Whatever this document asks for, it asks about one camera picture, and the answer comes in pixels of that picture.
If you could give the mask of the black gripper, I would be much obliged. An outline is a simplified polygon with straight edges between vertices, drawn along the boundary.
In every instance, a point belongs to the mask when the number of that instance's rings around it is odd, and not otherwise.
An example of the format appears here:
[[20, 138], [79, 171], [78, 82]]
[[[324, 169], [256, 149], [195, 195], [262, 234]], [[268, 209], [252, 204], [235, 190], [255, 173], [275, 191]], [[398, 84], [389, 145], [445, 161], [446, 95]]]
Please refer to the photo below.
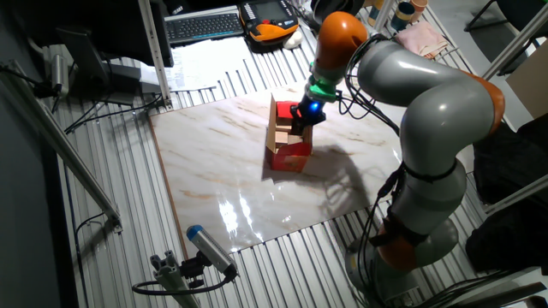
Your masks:
[[292, 105], [290, 107], [292, 115], [290, 133], [298, 136], [311, 136], [313, 126], [325, 120], [324, 105], [310, 97], [304, 97], [298, 105]]

